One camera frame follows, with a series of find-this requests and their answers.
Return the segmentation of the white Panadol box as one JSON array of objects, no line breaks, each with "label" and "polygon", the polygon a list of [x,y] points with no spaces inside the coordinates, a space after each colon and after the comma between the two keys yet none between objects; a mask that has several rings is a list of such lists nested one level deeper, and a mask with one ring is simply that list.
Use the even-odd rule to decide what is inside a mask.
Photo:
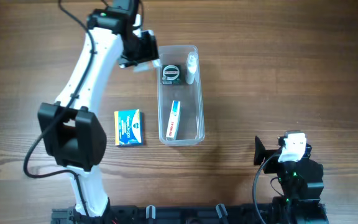
[{"label": "white Panadol box", "polygon": [[168,119],[168,127],[166,133],[166,139],[168,141],[173,141],[176,140],[177,138],[180,115],[181,115],[181,102],[174,100],[172,102],[172,108]]}]

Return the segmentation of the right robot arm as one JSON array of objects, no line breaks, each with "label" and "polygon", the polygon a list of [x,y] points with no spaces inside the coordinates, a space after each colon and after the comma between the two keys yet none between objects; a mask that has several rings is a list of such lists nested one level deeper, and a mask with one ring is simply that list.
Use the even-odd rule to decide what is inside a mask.
[{"label": "right robot arm", "polygon": [[[254,165],[259,169],[252,184],[252,203],[257,223],[328,223],[320,196],[324,189],[322,164],[310,159],[312,146],[304,133],[285,133],[279,148],[267,150],[258,136],[254,139]],[[263,211],[257,203],[261,172],[276,174],[282,193]]]}]

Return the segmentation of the white Hansaplast plaster box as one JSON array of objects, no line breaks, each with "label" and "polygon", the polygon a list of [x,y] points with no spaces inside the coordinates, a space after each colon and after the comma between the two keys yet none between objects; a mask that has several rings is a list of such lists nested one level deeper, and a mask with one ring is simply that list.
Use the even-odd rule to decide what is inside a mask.
[{"label": "white Hansaplast plaster box", "polygon": [[149,70],[153,70],[156,68],[160,68],[162,66],[160,59],[151,60],[148,62],[142,62],[134,67],[134,72],[146,72]]}]

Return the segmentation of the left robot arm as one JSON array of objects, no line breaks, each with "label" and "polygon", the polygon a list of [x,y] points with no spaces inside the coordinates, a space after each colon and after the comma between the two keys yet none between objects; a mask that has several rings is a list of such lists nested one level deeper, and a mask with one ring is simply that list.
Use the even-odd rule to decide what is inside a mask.
[{"label": "left robot arm", "polygon": [[143,72],[161,66],[157,40],[143,29],[140,1],[113,1],[95,9],[80,25],[85,30],[83,50],[73,73],[53,103],[38,112],[46,153],[67,173],[75,193],[75,212],[82,218],[100,219],[109,209],[99,163],[107,136],[98,110],[115,65]]}]

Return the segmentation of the small white sanitizer bottle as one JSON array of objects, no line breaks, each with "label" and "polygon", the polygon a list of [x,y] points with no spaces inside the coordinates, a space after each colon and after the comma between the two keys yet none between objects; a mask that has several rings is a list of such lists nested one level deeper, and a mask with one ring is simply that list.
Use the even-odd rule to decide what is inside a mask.
[{"label": "small white sanitizer bottle", "polygon": [[198,68],[198,54],[196,52],[190,52],[186,61],[186,83],[191,85],[195,80],[195,74]]}]

